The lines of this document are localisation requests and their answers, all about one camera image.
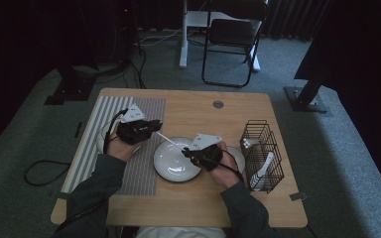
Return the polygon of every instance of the metal mesh holder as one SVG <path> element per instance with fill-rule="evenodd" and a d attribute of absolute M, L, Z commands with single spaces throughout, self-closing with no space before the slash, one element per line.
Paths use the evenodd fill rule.
<path fill-rule="evenodd" d="M 253 145 L 249 148 L 244 146 L 243 139 L 258 140 L 260 144 Z M 249 190 L 253 190 L 250 186 L 250 180 L 262 166 L 265 164 L 269 152 L 273 152 L 275 159 L 270 164 L 265 175 L 260 179 L 264 185 L 262 191 L 268 193 L 284 178 L 283 168 L 281 167 L 281 155 L 277 147 L 274 133 L 270 130 L 266 120 L 249 120 L 240 139 L 240 147 L 242 154 L 246 160 L 245 174 L 246 184 Z"/>

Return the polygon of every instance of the striped mat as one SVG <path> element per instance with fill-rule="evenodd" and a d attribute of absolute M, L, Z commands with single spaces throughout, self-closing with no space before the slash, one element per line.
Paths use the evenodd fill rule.
<path fill-rule="evenodd" d="M 98 155 L 97 137 L 104 138 L 103 127 L 110 123 L 112 117 L 120 110 L 136 103 L 146 115 L 146 120 L 164 121 L 164 98 L 114 97 L 100 96 L 94 112 L 82 136 L 82 143 L 72 162 L 62 192 L 70 193 L 76 186 L 91 176 Z M 157 146 L 163 141 L 159 136 L 152 136 L 128 162 L 123 178 L 122 188 L 117 194 L 154 195 L 157 185 L 157 173 L 153 166 L 153 155 Z"/>

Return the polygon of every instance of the wire basket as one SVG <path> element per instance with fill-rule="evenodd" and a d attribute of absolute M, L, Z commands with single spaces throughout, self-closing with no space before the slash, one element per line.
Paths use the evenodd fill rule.
<path fill-rule="evenodd" d="M 247 147 L 245 146 L 247 139 L 256 140 L 259 144 Z M 240 147 L 246 160 L 245 174 L 249 190 L 254 190 L 251 186 L 252 177 L 262 169 L 268 154 L 270 152 L 274 153 L 275 158 L 272 160 L 265 175 L 256 182 L 256 184 L 261 182 L 259 185 L 263 184 L 260 190 L 267 191 L 267 193 L 272 191 L 278 182 L 284 178 L 284 173 L 281 167 L 282 158 L 280 151 L 278 150 L 274 133 L 270 130 L 267 121 L 249 120 L 240 139 Z"/>

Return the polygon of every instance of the white plate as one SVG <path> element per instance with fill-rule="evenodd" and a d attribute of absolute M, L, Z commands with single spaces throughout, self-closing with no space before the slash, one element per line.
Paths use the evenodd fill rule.
<path fill-rule="evenodd" d="M 184 137 L 170 138 L 173 142 L 184 147 L 189 147 L 191 139 Z M 182 154 L 181 149 L 164 141 L 154 153 L 154 167 L 157 173 L 170 181 L 187 181 L 193 179 L 200 172 L 200 168 L 191 163 L 191 159 Z"/>
<path fill-rule="evenodd" d="M 246 165 L 243 154 L 235 147 L 227 147 L 227 151 L 234 157 L 237 167 L 242 174 Z"/>
<path fill-rule="evenodd" d="M 111 133 L 114 132 L 114 129 L 116 129 L 116 125 L 117 123 L 120 122 L 120 120 L 116 120 L 114 123 L 113 123 L 113 128 L 111 129 Z M 106 137 L 106 132 L 109 130 L 109 127 L 110 127 L 110 122 L 107 122 L 103 128 L 101 128 L 98 132 L 97 132 L 97 135 L 95 136 L 95 146 L 97 147 L 97 151 L 100 153 L 100 154 L 103 154 L 103 146 L 104 146 L 104 138 Z"/>

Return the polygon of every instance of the dark sleeve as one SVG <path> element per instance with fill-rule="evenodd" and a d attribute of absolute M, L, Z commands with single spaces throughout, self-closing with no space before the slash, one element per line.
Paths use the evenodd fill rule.
<path fill-rule="evenodd" d="M 107 200 L 122 187 L 126 163 L 108 155 L 98 155 L 91 177 L 80 183 L 66 201 L 66 217 L 77 215 Z M 75 220 L 53 237 L 105 237 L 108 201 Z"/>
<path fill-rule="evenodd" d="M 280 237 L 268 224 L 267 208 L 250 195 L 243 182 L 238 182 L 221 193 L 230 217 L 233 237 Z"/>

